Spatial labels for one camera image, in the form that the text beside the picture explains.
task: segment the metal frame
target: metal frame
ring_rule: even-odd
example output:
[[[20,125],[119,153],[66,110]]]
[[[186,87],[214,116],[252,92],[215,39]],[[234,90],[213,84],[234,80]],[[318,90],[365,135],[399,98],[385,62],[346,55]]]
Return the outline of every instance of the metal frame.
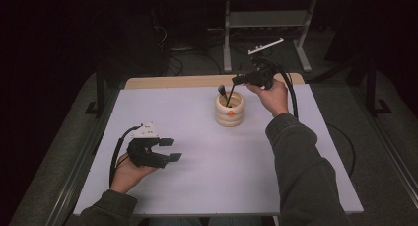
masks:
[[[357,92],[355,94],[355,98],[358,100],[359,103],[363,103],[363,97],[361,92],[358,89],[355,89]],[[388,158],[390,163],[392,164],[397,176],[399,177],[400,181],[402,182],[403,186],[405,187],[406,191],[409,194],[412,202],[414,203],[415,207],[418,208],[418,184],[417,181],[414,179],[412,174],[409,172],[408,167],[403,162],[402,158],[400,157],[399,153],[396,150],[396,147],[390,141],[389,137],[385,133],[382,128],[381,123],[376,118],[375,113],[371,113],[369,108],[363,107],[364,113],[369,113],[369,115],[365,115],[369,120],[369,123],[377,132],[384,149],[387,152]]]
[[[311,72],[312,68],[305,55],[303,45],[314,14],[316,1],[311,0],[308,10],[260,12],[231,12],[230,1],[227,1],[225,9],[224,72],[232,73],[230,28],[245,27],[302,27],[299,39],[294,40],[293,44],[304,71]]]
[[[97,82],[98,86],[103,84],[101,81]],[[101,92],[103,92],[103,90],[98,91],[98,96],[102,96],[104,94]],[[83,183],[80,182],[81,180],[79,179],[79,176],[84,169],[88,168],[92,164],[87,160],[89,159],[89,156],[95,152],[102,140],[102,135],[105,132],[107,122],[110,119],[110,114],[113,110],[114,104],[116,103],[118,94],[119,90],[110,90],[107,94],[106,104],[101,104],[101,115],[96,116],[97,121],[93,124],[89,138],[86,140],[82,151],[79,153],[71,170],[70,176],[65,182],[65,185],[62,187],[54,208],[50,212],[45,225],[64,224],[67,217],[66,212],[74,206],[71,205],[71,203],[78,198],[79,189],[77,189],[77,187],[83,185]]]

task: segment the black cable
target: black cable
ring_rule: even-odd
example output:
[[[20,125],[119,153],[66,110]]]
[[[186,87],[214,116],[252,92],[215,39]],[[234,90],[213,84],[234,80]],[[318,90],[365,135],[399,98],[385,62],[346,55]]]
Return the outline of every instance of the black cable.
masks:
[[[201,56],[204,56],[204,57],[212,60],[215,63],[216,67],[218,68],[219,74],[222,75],[221,66],[219,66],[218,62],[214,58],[212,58],[210,55],[199,53],[199,52],[190,52],[190,53],[182,52],[182,53],[179,53],[179,54],[176,54],[176,55],[177,56],[181,56],[181,55],[201,55]]]
[[[125,158],[123,158],[122,160],[120,160],[120,162],[116,164],[116,167],[115,168],[117,169],[117,167],[119,167],[119,165],[121,163],[123,163],[123,161],[125,161],[127,158],[129,158],[129,156],[126,156]]]
[[[248,49],[244,50],[245,49],[244,45],[243,46],[238,46],[235,43],[230,43],[230,49],[233,49],[234,51],[236,51],[240,54],[248,55]]]
[[[221,32],[221,34],[220,34],[220,35],[218,35],[218,36],[216,36],[216,37],[214,37],[214,38],[211,38],[211,35],[209,35],[209,36],[208,36],[208,37],[209,37],[209,39],[208,39],[208,43],[209,43],[209,44],[211,44],[211,42],[213,42],[213,41],[217,42],[219,39],[220,39],[220,40],[222,40],[222,39],[225,37],[225,32],[224,32],[224,29],[219,28],[219,29],[215,29],[214,31],[216,31],[216,32],[220,31],[220,32]]]
[[[330,126],[330,127],[332,127],[332,128],[334,128],[338,132],[340,132],[340,134],[342,134],[347,139],[348,143],[350,144],[350,148],[351,148],[351,151],[353,153],[353,160],[351,161],[351,168],[348,171],[348,177],[351,178],[351,176],[353,175],[353,172],[354,172],[354,167],[356,166],[356,149],[354,148],[354,144],[351,141],[351,139],[341,129],[339,129],[335,125],[329,124],[327,122],[325,124],[328,125],[328,126]]]
[[[173,60],[175,60],[175,61],[177,61],[179,63],[179,66],[176,66],[176,65],[172,64],[171,61],[170,61],[170,58],[173,59]],[[167,64],[169,65],[169,69],[173,72],[174,76],[178,76],[183,71],[183,68],[184,68],[183,63],[181,62],[180,59],[178,59],[178,58],[176,58],[174,56],[168,55],[168,57],[167,57]],[[178,69],[178,71],[175,72],[174,70],[172,70],[171,66],[173,68]]]
[[[109,172],[109,178],[108,178],[108,186],[111,187],[111,183],[113,182],[113,177],[114,177],[114,173],[116,172],[116,161],[117,161],[117,156],[119,155],[119,151],[120,148],[122,147],[123,144],[123,140],[126,137],[126,135],[131,132],[132,130],[136,130],[139,127],[141,127],[142,124],[140,126],[134,126],[129,128],[128,130],[126,130],[126,132],[122,135],[122,137],[119,138],[119,140],[117,141],[117,145],[116,148],[114,149],[113,152],[113,157],[111,158],[111,164],[110,164],[110,172]]]
[[[297,103],[297,100],[296,100],[295,90],[293,89],[293,83],[289,80],[289,77],[287,76],[283,67],[281,65],[276,64],[274,61],[272,61],[272,60],[270,60],[266,57],[263,57],[263,56],[257,56],[255,58],[253,58],[253,60],[265,61],[265,62],[269,63],[270,65],[272,65],[273,67],[275,67],[278,72],[280,72],[280,74],[283,76],[283,79],[285,80],[285,83],[286,83],[286,85],[289,89],[290,97],[292,99],[293,116],[295,118],[299,118],[298,103]]]
[[[291,83],[291,84],[292,84],[292,86],[293,86],[293,79],[292,79],[292,76],[290,75],[289,70],[288,70],[288,69],[286,69],[286,68],[284,68],[283,66],[281,66],[281,67],[282,67],[282,69],[285,71],[285,73],[289,75],[288,77],[289,77],[290,83]]]

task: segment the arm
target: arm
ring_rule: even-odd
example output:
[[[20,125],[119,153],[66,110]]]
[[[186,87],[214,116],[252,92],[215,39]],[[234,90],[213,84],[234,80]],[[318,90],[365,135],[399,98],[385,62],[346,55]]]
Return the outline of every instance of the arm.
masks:
[[[350,225],[342,209],[335,172],[316,149],[316,135],[288,113],[287,89],[249,85],[274,119],[266,128],[280,190],[280,225]]]
[[[156,170],[147,166],[136,167],[127,154],[122,155],[110,189],[93,206],[83,210],[80,216],[71,215],[65,225],[129,225],[137,199],[126,193]]]

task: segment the dark background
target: dark background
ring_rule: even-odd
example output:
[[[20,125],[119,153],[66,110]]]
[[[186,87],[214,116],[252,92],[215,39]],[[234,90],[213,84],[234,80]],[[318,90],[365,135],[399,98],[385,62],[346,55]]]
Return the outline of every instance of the dark background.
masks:
[[[163,75],[167,68],[153,20],[202,49],[206,44],[199,38],[206,27],[223,26],[224,9],[216,1],[166,3],[162,10],[171,19],[151,16],[152,6],[0,0],[2,224],[13,216],[78,91],[99,64],[115,87],[132,76]],[[418,115],[417,14],[417,0],[318,0],[311,28],[336,30],[329,60],[372,57]],[[183,33],[190,27],[195,34]]]

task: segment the person's left hand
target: person's left hand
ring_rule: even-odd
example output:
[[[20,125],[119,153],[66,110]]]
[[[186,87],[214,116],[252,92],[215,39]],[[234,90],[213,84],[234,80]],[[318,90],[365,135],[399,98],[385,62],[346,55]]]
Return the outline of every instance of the person's left hand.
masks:
[[[129,159],[128,154],[120,156],[117,161],[116,172],[114,173],[113,182],[110,189],[119,193],[127,193],[135,187],[145,176],[156,171],[157,168],[140,166],[137,167]]]

